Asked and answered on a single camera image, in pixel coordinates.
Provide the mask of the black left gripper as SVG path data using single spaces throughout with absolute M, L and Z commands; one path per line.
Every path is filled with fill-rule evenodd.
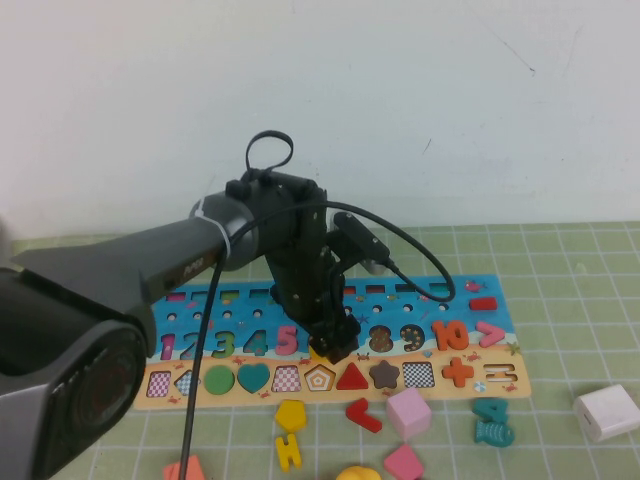
M 359 326 L 343 309 L 344 276 L 327 247 L 325 203 L 277 210 L 262 224 L 262 254 L 275 300 L 309 334 L 309 351 L 336 364 L 358 349 Z

